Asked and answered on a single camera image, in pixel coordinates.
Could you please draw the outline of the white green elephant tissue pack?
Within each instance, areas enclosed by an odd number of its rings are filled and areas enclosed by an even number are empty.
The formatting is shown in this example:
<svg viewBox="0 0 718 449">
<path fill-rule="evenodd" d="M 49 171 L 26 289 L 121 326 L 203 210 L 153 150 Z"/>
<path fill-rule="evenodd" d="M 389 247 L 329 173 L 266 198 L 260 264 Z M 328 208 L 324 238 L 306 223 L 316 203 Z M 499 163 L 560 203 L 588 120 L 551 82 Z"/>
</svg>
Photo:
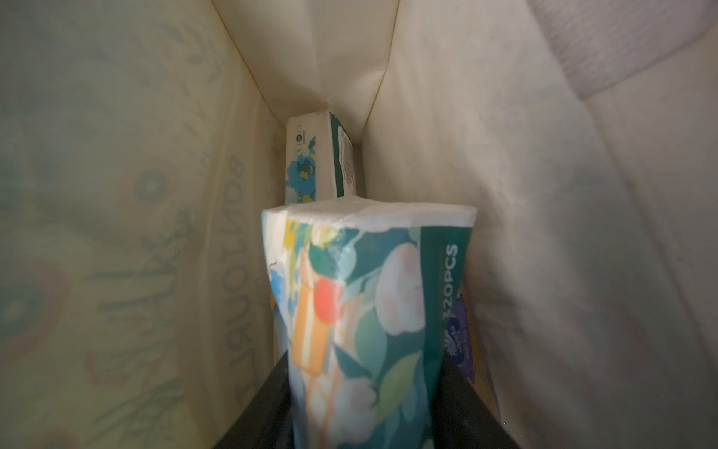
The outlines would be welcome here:
<svg viewBox="0 0 718 449">
<path fill-rule="evenodd" d="M 473 207 L 338 198 L 269 209 L 298 448 L 431 448 Z"/>
</svg>

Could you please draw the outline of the purple tissue pack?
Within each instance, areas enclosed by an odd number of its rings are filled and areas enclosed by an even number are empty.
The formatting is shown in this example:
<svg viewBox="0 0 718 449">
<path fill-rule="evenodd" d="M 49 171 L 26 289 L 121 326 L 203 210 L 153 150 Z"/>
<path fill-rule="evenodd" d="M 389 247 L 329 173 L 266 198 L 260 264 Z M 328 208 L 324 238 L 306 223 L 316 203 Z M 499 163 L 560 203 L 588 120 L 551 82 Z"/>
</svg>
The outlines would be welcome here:
<svg viewBox="0 0 718 449">
<path fill-rule="evenodd" d="M 472 385 L 491 415 L 499 418 L 495 389 L 482 356 L 482 344 L 473 323 L 467 288 L 462 286 L 452 305 L 444 332 L 445 351 Z"/>
</svg>

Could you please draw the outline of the white colourful tissue pack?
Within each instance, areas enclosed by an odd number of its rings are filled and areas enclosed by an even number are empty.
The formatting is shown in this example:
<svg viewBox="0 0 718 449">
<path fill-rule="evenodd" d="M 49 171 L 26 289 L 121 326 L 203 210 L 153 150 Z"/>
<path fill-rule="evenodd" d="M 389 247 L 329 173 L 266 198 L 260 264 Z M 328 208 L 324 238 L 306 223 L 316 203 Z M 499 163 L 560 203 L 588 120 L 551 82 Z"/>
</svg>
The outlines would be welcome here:
<svg viewBox="0 0 718 449">
<path fill-rule="evenodd" d="M 286 127 L 285 203 L 356 196 L 353 144 L 338 117 L 321 110 L 289 119 Z"/>
</svg>

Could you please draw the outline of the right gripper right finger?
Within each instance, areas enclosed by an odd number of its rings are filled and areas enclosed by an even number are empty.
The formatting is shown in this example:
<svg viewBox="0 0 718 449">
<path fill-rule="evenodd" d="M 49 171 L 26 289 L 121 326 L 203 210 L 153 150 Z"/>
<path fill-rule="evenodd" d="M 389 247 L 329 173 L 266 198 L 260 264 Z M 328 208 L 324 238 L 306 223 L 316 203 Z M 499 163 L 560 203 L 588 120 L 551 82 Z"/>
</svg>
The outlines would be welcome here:
<svg viewBox="0 0 718 449">
<path fill-rule="evenodd" d="M 519 448 L 448 355 L 441 363 L 431 415 L 437 449 Z"/>
</svg>

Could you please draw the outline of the cream canvas tote bag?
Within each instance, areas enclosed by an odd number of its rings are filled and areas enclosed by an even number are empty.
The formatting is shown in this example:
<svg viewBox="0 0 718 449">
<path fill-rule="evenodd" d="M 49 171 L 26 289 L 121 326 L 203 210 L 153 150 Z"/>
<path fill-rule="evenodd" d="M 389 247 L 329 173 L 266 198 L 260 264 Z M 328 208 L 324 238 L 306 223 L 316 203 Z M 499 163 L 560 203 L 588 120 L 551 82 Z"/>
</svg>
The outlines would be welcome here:
<svg viewBox="0 0 718 449">
<path fill-rule="evenodd" d="M 519 445 L 716 447 L 714 1 L 3 2 L 3 447 L 230 429 L 317 110 L 364 196 L 477 209 L 479 400 Z"/>
</svg>

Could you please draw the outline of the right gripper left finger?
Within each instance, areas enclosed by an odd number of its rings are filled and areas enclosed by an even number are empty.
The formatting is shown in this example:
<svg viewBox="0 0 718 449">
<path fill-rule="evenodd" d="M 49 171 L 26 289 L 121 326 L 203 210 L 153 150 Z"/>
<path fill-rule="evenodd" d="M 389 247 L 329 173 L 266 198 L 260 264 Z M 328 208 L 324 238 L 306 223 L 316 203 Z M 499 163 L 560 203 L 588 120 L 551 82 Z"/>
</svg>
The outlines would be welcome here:
<svg viewBox="0 0 718 449">
<path fill-rule="evenodd" d="M 295 447 L 288 353 L 271 370 L 239 419 L 214 449 L 291 449 Z"/>
</svg>

